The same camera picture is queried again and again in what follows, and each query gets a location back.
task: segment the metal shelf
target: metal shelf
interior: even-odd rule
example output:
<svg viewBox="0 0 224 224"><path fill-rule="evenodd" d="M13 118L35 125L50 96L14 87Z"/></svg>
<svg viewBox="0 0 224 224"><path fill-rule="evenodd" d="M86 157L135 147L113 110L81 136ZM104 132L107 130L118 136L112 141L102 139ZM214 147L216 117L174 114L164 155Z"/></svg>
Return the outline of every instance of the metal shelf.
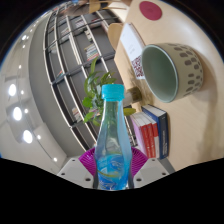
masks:
<svg viewBox="0 0 224 224"><path fill-rule="evenodd" d="M103 28L90 28L89 26L90 24L95 23L90 22L90 20L99 18L108 27L109 22L106 21L111 21L111 18L104 18L100 12L96 12L95 15L89 14L80 16L84 21L83 27L85 27L91 34L93 41L90 42L84 32L79 35L74 34L76 33L75 31L80 28L74 27L75 23L73 19L76 17L69 18L68 16L65 16L65 18L58 21L58 12L60 10L61 8L52 13L45 27L43 43L45 66L49 84L51 85L53 95L65 122L81 147L84 150L88 150L92 147L93 143L97 141L99 128L93 126L91 122L84 124L83 121L80 121L77 123L73 117L71 108L74 105L78 109L82 120L84 120L85 114L88 113L87 108L82 105L82 99L80 98L80 96L85 96L83 85L90 73L90 65L92 61L87 61L86 52L84 51L85 47L94 43L99 52L96 70L98 69L100 71L108 72L111 70L111 67L116 67L115 63L112 62L115 51L111 47L108 39L100 37L102 34L105 36ZM63 20L65 20L65 22L58 25L60 21ZM61 42L61 39L65 36L61 36L61 31L66 27L68 27L68 33L65 35L68 34L69 39ZM53 44L56 46L56 54L49 52L49 47ZM63 75L57 77L60 70L62 70ZM118 83L123 84L121 78L118 76L119 73L116 77ZM125 122L128 131L131 132L130 125L128 124L129 122L126 118Z"/></svg>

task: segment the white book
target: white book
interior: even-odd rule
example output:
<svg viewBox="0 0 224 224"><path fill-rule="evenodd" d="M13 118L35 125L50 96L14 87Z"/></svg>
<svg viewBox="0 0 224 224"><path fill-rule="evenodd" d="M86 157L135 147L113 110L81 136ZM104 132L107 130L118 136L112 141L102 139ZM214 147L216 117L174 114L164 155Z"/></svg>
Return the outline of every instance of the white book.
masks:
<svg viewBox="0 0 224 224"><path fill-rule="evenodd" d="M136 78L145 79L141 68L141 54L144 48L144 43L132 24L130 25L126 23L124 25L120 40L131 61Z"/></svg>

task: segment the bottle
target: bottle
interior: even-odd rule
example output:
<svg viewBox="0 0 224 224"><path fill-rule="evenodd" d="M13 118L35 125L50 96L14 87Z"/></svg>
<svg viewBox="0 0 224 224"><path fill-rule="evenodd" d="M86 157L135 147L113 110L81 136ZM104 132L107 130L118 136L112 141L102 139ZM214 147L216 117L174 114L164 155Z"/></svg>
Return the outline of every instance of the bottle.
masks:
<svg viewBox="0 0 224 224"><path fill-rule="evenodd" d="M124 190L132 159L123 114L124 86L102 86L104 111L97 139L94 158L101 190Z"/></svg>

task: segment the patterned bowl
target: patterned bowl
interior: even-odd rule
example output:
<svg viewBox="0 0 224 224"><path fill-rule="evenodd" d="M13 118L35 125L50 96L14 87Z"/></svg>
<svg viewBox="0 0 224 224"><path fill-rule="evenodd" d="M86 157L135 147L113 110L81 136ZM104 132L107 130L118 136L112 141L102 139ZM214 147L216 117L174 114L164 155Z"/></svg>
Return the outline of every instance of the patterned bowl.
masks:
<svg viewBox="0 0 224 224"><path fill-rule="evenodd" d="M203 83L201 62L187 45L147 45L142 51L141 65L150 90L164 103L198 91Z"/></svg>

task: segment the white wall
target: white wall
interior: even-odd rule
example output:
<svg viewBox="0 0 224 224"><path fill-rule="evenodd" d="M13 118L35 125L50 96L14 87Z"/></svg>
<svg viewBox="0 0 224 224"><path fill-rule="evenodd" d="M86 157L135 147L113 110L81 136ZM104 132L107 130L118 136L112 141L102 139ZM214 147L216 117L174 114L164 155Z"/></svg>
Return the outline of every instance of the white wall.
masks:
<svg viewBox="0 0 224 224"><path fill-rule="evenodd" d="M14 44L0 71L0 153L4 159L35 165L48 172L57 174L67 155L57 144L48 127L42 121L30 89L28 57L35 28L33 27L32 29L32 33L29 33L30 27L27 31L29 33L28 40L25 42L18 40ZM20 78L17 82L16 77L19 64L22 64L22 69L19 70L18 75ZM19 84L20 90L24 90L24 95L21 95L22 105L24 108L27 107L29 109L29 113L26 115L23 113L20 121L15 121L10 114L14 106L19 105L17 94L10 98L8 95L8 88L12 83ZM33 128L34 139L31 144L25 143L21 139L24 129L29 130L30 128L25 116L27 116L27 120ZM38 134L42 137L40 140L35 138L35 135Z"/></svg>

